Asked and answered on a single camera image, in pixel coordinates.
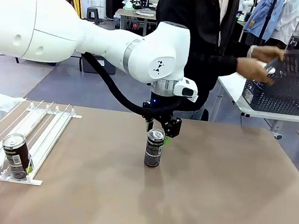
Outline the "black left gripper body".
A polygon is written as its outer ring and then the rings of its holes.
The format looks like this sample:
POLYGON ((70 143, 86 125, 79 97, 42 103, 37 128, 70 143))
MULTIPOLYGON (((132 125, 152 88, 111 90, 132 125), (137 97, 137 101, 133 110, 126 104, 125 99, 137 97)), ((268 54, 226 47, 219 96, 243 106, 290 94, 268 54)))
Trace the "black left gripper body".
POLYGON ((175 111, 184 100, 185 98, 178 96, 165 97, 151 92, 149 100, 144 101, 142 107, 154 110, 164 108, 166 111, 155 116, 144 116, 144 118, 147 122, 157 120, 161 124, 165 124, 171 120, 173 111, 175 111))

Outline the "person's right hand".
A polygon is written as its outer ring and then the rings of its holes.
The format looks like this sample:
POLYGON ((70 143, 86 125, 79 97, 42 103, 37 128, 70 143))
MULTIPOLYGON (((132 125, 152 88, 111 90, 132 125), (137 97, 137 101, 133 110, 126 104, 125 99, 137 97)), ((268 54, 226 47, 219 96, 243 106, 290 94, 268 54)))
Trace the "person's right hand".
POLYGON ((246 79, 272 85, 273 80, 268 76, 268 71, 264 69, 257 60, 239 57, 237 59, 236 72, 246 79))

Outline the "person's left hand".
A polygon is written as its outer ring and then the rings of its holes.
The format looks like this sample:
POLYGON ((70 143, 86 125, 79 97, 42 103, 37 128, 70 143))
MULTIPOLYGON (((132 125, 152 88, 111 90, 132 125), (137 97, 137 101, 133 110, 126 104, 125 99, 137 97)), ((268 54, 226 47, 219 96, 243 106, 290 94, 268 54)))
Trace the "person's left hand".
POLYGON ((251 46, 251 57, 264 63, 269 63, 273 59, 284 60, 285 50, 274 46, 251 46))

